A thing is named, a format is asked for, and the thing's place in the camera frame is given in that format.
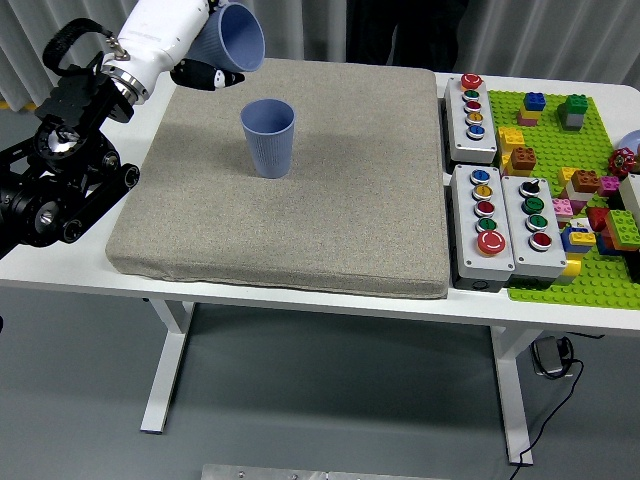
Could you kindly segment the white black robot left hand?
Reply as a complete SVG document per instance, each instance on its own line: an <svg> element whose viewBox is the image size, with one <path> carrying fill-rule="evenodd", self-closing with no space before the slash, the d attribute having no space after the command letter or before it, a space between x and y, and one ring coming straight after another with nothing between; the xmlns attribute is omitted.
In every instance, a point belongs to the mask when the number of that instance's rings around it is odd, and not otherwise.
<svg viewBox="0 0 640 480"><path fill-rule="evenodd" d="M160 75L197 90L235 85L259 67L254 17L230 1L139 1L117 36L123 52L102 71L134 103L148 100Z"/></svg>

